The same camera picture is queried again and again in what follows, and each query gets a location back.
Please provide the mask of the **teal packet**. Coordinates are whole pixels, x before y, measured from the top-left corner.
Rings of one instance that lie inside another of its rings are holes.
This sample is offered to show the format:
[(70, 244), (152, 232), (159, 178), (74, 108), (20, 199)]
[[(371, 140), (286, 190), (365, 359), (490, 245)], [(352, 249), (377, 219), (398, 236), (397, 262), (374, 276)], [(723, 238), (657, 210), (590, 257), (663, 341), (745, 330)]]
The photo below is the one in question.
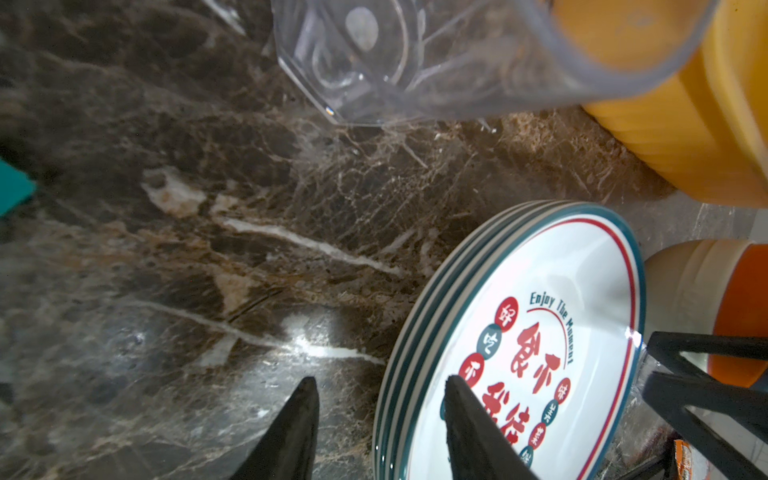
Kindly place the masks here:
[(0, 162), (0, 216), (5, 217), (14, 208), (28, 200), (37, 190), (37, 184), (24, 172), (4, 159)]

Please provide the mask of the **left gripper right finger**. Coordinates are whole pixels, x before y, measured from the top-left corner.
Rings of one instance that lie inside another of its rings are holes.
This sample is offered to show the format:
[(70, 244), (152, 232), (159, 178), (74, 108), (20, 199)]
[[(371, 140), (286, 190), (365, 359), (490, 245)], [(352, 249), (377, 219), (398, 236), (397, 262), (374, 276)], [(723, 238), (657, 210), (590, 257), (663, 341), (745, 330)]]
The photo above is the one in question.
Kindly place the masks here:
[(448, 378), (444, 399), (453, 479), (536, 479), (462, 377)]

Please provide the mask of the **orange snack packet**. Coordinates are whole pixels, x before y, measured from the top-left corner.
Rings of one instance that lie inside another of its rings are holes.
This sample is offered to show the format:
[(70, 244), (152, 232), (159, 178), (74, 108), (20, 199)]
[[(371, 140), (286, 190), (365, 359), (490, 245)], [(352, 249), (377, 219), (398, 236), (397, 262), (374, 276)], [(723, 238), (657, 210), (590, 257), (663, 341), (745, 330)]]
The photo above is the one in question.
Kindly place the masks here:
[(674, 441), (674, 460), (678, 480), (693, 480), (695, 478), (694, 451), (685, 440), (676, 439)]

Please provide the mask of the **white plate red characters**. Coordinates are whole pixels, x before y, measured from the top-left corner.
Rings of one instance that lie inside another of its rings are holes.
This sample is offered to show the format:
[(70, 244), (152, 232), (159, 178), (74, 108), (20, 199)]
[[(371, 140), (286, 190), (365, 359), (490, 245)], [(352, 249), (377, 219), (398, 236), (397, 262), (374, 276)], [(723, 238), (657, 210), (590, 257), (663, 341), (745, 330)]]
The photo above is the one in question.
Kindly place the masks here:
[(646, 280), (625, 220), (568, 202), (497, 230), (433, 311), (395, 404), (390, 479), (450, 477), (452, 375), (537, 477), (597, 475), (637, 369)]

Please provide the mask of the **yellow plastic bin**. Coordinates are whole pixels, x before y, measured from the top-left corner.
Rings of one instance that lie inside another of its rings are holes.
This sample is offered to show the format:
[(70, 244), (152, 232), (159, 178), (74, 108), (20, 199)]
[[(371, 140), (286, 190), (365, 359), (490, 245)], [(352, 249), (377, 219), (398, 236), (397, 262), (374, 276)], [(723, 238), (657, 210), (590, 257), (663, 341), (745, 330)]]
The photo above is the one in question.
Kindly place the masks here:
[(653, 90), (584, 108), (690, 197), (766, 207), (766, 2), (554, 1), (551, 13), (578, 48), (622, 73), (660, 65), (701, 33)]

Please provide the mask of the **orange white bowl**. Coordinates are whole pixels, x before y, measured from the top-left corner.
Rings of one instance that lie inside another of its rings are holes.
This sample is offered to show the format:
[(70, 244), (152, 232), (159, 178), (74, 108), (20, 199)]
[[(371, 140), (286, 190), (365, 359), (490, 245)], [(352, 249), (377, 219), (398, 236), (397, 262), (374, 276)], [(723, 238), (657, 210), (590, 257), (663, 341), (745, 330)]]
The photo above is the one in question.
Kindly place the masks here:
[(767, 337), (767, 245), (693, 240), (645, 263), (644, 341), (656, 332)]

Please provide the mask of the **clear cup left front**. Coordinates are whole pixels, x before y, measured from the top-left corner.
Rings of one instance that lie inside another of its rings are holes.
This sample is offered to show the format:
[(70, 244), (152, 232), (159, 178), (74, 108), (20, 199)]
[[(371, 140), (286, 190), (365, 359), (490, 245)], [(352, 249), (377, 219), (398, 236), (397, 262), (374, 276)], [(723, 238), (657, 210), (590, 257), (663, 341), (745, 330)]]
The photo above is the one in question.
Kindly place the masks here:
[(631, 97), (679, 70), (713, 1), (275, 1), (280, 66), (339, 125)]

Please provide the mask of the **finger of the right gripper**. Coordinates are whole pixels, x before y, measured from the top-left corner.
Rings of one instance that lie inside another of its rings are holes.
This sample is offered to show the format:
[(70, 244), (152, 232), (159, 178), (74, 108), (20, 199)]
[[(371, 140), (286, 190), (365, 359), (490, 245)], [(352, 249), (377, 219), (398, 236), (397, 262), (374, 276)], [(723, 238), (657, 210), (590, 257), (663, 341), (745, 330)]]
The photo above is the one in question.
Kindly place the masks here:
[(647, 352), (669, 371), (648, 377), (642, 392), (645, 402), (726, 477), (765, 479), (765, 473), (689, 409), (697, 407), (728, 416), (757, 439), (766, 441), (767, 393), (721, 383), (682, 354), (765, 361), (767, 340), (657, 331), (650, 337)]

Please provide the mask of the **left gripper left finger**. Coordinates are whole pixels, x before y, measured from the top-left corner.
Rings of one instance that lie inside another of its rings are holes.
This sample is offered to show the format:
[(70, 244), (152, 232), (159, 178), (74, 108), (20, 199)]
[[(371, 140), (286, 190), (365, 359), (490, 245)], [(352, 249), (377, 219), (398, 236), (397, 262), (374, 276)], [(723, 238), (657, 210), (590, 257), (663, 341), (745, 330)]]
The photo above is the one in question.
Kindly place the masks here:
[(310, 479), (319, 422), (316, 380), (304, 377), (232, 480)]

